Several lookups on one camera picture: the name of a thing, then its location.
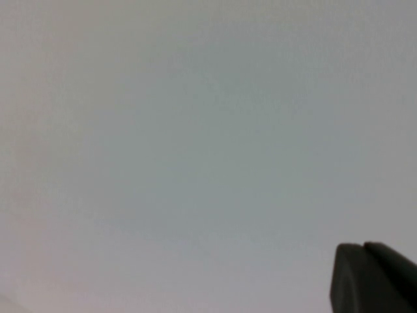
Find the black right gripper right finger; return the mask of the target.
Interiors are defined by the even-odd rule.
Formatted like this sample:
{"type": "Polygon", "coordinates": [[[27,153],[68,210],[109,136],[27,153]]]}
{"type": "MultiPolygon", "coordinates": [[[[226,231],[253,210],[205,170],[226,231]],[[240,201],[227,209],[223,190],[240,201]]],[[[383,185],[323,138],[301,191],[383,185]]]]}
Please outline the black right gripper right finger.
{"type": "Polygon", "coordinates": [[[403,298],[416,300],[416,264],[384,243],[366,242],[364,248],[377,260],[403,298]]]}

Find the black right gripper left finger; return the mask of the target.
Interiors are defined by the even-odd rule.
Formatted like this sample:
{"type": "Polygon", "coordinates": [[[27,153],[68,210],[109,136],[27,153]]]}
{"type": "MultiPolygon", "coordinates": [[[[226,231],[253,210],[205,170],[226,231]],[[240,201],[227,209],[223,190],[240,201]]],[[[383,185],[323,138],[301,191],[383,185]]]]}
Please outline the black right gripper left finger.
{"type": "Polygon", "coordinates": [[[403,298],[364,244],[336,248],[330,302],[337,313],[416,312],[416,300],[403,298]]]}

